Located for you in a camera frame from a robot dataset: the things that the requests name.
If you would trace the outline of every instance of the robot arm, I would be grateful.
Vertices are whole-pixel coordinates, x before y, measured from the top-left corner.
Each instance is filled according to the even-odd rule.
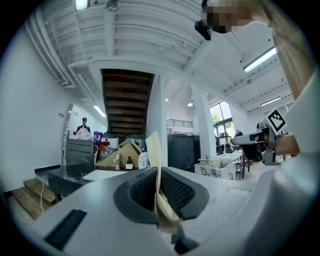
[[[256,132],[234,137],[232,143],[241,146],[249,160],[262,161],[266,166],[279,165],[276,162],[277,135],[266,119],[257,128]]]

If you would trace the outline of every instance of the white ceiling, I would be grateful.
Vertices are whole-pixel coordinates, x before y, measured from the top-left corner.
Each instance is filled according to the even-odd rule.
[[[212,104],[223,100],[244,113],[291,94],[276,56],[244,71],[274,45],[267,26],[213,32],[205,41],[194,29],[201,0],[122,0],[116,12],[107,11],[104,0],[94,2],[76,11],[74,0],[50,0],[26,21],[61,85],[76,87],[85,103],[102,103],[101,68],[164,76],[166,97],[182,106],[192,101],[193,83],[204,88]]]

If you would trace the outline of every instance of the chair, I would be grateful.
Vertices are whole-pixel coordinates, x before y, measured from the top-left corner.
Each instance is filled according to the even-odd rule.
[[[221,145],[221,150],[224,151],[225,147],[231,149],[231,136],[227,132],[222,132],[219,134],[219,144]]]

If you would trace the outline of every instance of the hair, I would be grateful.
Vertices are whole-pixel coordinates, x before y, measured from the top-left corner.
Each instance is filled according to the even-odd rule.
[[[201,7],[202,7],[203,11],[205,11],[207,8],[207,2],[208,2],[208,0],[202,0]]]

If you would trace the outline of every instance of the staircase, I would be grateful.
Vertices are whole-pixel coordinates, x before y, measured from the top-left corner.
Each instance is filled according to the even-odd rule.
[[[25,180],[24,186],[12,191],[13,196],[22,206],[22,208],[36,220],[42,215],[40,207],[40,195],[42,192],[42,183],[36,178]],[[56,203],[55,194],[44,185],[42,193],[42,208],[46,212],[52,205]]]
[[[145,135],[154,75],[124,69],[103,69],[102,87],[108,132],[119,137]]]

